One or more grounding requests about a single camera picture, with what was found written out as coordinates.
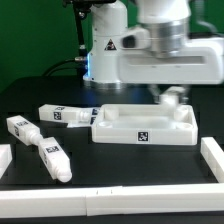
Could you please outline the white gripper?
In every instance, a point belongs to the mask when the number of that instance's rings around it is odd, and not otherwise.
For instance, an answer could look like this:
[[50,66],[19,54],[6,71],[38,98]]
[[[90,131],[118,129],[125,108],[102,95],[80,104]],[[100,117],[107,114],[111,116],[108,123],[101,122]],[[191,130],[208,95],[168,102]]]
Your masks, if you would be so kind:
[[170,56],[155,56],[150,32],[136,27],[120,40],[117,75],[130,84],[220,84],[224,81],[224,38],[190,39]]

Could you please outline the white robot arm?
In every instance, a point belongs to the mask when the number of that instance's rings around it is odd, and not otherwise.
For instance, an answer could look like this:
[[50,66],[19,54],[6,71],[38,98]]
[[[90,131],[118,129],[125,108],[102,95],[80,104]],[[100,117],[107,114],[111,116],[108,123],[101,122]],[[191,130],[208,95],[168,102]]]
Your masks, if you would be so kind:
[[85,82],[114,87],[224,82],[224,38],[188,37],[189,0],[135,1],[138,24],[131,28],[121,1],[92,7]]

